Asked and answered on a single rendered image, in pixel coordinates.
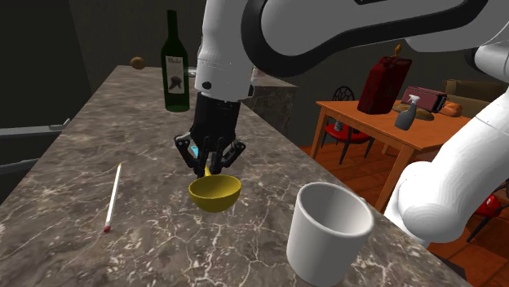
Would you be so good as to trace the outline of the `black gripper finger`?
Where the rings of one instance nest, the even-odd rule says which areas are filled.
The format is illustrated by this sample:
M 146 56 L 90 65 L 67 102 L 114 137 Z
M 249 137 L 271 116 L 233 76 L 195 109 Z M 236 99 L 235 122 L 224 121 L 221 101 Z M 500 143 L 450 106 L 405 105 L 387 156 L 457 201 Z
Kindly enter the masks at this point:
M 210 171 L 207 167 L 208 152 L 195 148 L 197 153 L 191 148 L 193 140 L 190 133 L 176 135 L 174 137 L 175 146 L 178 148 L 181 157 L 189 168 L 192 168 L 198 178 L 209 176 Z
M 210 162 L 210 172 L 220 174 L 223 168 L 228 168 L 246 149 L 246 145 L 239 139 L 234 139 L 230 144 L 230 149 L 224 152 L 227 147 L 225 138 L 218 139 L 217 150 L 212 152 Z

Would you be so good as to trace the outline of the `yellow ladle with blue tip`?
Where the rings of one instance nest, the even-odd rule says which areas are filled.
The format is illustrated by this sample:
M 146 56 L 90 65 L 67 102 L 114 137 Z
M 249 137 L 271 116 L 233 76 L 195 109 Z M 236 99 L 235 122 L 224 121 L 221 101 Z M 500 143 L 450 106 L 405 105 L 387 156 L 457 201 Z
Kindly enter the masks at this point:
M 204 176 L 190 183 L 188 192 L 197 207 L 219 213 L 235 204 L 241 193 L 241 181 L 227 174 L 212 174 L 205 165 Z

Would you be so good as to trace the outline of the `green wine bottle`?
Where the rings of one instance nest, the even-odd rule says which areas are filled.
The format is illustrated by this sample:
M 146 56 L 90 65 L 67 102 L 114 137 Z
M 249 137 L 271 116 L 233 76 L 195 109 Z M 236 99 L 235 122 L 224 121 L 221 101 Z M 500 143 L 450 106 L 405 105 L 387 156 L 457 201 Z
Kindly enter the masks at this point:
M 161 50 L 162 79 L 167 111 L 189 110 L 188 53 L 179 39 L 177 13 L 166 11 L 167 38 Z

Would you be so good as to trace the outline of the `white pencil with red eraser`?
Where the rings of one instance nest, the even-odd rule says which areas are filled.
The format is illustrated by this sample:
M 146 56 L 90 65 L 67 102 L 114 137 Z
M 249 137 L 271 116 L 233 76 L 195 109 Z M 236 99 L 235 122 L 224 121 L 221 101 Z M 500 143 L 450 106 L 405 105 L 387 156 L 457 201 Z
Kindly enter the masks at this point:
M 116 174 L 115 174 L 115 179 L 114 179 L 114 183 L 113 183 L 113 189 L 111 192 L 110 201 L 108 204 L 108 212 L 107 212 L 107 216 L 106 216 L 105 223 L 104 223 L 104 233 L 108 233 L 111 230 L 113 210 L 114 210 L 115 202 L 117 199 L 117 190 L 118 190 L 119 179 L 121 177 L 121 172 L 122 172 L 122 164 L 119 163 L 118 167 L 117 167 Z

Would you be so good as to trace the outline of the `white cup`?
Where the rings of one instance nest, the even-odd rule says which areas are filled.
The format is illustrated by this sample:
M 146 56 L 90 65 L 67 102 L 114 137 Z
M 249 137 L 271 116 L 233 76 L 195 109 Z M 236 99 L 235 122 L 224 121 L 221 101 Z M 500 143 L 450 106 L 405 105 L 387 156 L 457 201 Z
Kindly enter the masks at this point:
M 308 183 L 296 197 L 286 256 L 296 275 L 333 287 L 347 273 L 374 228 L 364 199 L 332 183 Z

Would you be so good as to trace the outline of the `orange wooden table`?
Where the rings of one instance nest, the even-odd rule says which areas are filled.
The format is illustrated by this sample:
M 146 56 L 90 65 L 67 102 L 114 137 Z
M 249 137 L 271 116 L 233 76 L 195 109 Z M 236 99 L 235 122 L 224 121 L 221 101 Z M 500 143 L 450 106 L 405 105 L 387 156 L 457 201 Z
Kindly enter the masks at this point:
M 329 117 L 383 142 L 385 148 L 394 147 L 399 150 L 391 173 L 374 205 L 380 212 L 385 210 L 397 180 L 412 159 L 418 154 L 439 150 L 469 122 L 467 117 L 437 114 L 434 120 L 416 121 L 409 130 L 404 131 L 394 127 L 394 111 L 381 115 L 365 114 L 357 109 L 356 101 L 318 101 L 316 104 L 321 110 L 310 151 L 311 158 L 316 158 Z

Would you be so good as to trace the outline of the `tan cardboard box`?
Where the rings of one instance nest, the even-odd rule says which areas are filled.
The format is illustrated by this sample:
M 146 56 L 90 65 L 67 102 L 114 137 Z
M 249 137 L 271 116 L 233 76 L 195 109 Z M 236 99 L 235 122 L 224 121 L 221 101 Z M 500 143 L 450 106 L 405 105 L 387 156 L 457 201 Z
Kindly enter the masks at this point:
M 499 82 L 477 82 L 466 80 L 444 80 L 443 91 L 448 101 L 463 107 L 463 117 L 474 117 L 507 89 L 507 84 Z

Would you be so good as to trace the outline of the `red chair with black frame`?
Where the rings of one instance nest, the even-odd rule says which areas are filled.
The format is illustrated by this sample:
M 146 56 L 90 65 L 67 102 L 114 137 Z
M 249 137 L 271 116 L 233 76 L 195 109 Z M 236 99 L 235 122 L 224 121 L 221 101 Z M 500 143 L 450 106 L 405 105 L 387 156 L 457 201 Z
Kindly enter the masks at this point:
M 467 242 L 470 242 L 475 235 L 493 218 L 498 217 L 504 209 L 509 207 L 509 203 L 502 205 L 500 200 L 494 195 L 495 192 L 505 188 L 506 196 L 509 199 L 509 190 L 507 189 L 507 185 L 509 184 L 509 179 L 505 181 L 504 184 L 497 187 L 492 194 L 486 198 L 486 200 L 480 205 L 480 207 L 476 210 L 475 214 L 479 216 L 483 216 L 484 218 L 481 220 L 480 224 L 474 229 L 471 235 L 467 238 Z
M 353 101 L 355 95 L 352 89 L 348 86 L 340 86 L 335 90 L 332 100 L 333 101 Z M 353 129 L 350 126 L 336 120 L 334 124 L 327 124 L 325 127 L 325 133 L 322 138 L 321 147 L 324 146 L 327 136 L 336 140 L 336 143 L 343 143 L 342 155 L 339 160 L 339 164 L 343 163 L 343 159 L 347 153 L 350 144 L 363 144 L 368 143 L 365 150 L 364 157 L 367 157 L 373 143 L 374 138 L 363 133 L 357 129 Z

